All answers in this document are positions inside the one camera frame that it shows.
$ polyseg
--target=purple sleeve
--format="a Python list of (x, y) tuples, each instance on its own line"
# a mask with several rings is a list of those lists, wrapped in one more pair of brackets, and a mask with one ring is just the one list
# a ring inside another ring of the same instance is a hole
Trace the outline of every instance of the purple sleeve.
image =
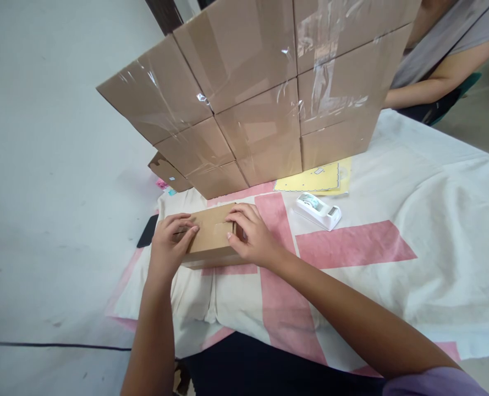
[(473, 378), (451, 367), (432, 368), (422, 374), (407, 375), (390, 380), (383, 396), (488, 396)]

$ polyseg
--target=black phone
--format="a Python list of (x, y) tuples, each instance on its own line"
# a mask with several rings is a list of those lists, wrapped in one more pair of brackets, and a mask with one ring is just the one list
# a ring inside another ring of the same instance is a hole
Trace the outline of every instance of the black phone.
[(145, 226), (144, 231), (141, 233), (140, 240), (136, 247), (144, 248), (151, 244), (152, 237), (155, 234), (156, 222), (158, 221), (158, 215), (155, 214), (149, 218), (147, 225)]

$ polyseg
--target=human hand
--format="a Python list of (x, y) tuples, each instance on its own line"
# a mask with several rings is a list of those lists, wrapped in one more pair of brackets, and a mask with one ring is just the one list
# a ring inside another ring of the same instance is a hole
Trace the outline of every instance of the human hand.
[(283, 254), (287, 253), (274, 239), (255, 205), (236, 204), (226, 216), (226, 221), (237, 222), (246, 233), (245, 242), (228, 233), (229, 245), (243, 259), (260, 267), (269, 267), (281, 261)]
[[(188, 220), (190, 214), (179, 213), (167, 216), (156, 226), (151, 243), (151, 261), (147, 282), (168, 282), (173, 280), (188, 246), (199, 230), (199, 226)], [(180, 227), (189, 227), (179, 242), (175, 242), (174, 233)]]

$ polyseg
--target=cardboard box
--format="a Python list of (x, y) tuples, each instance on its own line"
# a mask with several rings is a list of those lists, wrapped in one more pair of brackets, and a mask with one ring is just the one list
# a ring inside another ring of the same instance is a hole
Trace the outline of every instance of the cardboard box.
[[(228, 232), (244, 240), (242, 228), (235, 222), (224, 220), (233, 205), (235, 203), (191, 214), (191, 221), (200, 228), (188, 247), (182, 265), (198, 269), (248, 263), (228, 243)], [(184, 233), (178, 233), (177, 240)]]
[(159, 152), (156, 153), (148, 166), (160, 179), (169, 184), (178, 193), (193, 187)]
[(296, 76), (291, 0), (217, 0), (173, 34), (216, 114)]
[(249, 186), (235, 162), (188, 176), (188, 181), (205, 199), (245, 190)]
[(421, 0), (294, 0), (298, 74), (415, 20)]
[(301, 135), (381, 109), (412, 27), (401, 27), (299, 75)]
[(155, 144), (186, 178), (235, 161), (213, 117)]
[(212, 116), (172, 35), (97, 90), (151, 145)]
[(301, 172), (296, 79), (215, 115), (250, 186)]
[(303, 170), (322, 166), (367, 150), (380, 109), (366, 112), (301, 137)]

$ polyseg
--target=person's arm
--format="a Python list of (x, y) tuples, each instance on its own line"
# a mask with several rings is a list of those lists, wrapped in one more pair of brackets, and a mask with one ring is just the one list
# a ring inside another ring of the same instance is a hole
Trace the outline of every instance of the person's arm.
[(387, 93), (384, 108), (400, 109), (434, 103), (457, 88), (489, 58), (489, 41), (447, 56), (431, 76)]
[(228, 233), (233, 249), (300, 292), (383, 377), (422, 373), (434, 367), (460, 368), (412, 326), (279, 246), (255, 205), (235, 205), (226, 220), (236, 221), (247, 237), (243, 242)]
[[(168, 216), (158, 223), (151, 244), (151, 261), (141, 298), (122, 396), (172, 394), (174, 378), (174, 333), (171, 314), (171, 282), (198, 231), (186, 213)], [(180, 242), (173, 234), (190, 227)]]

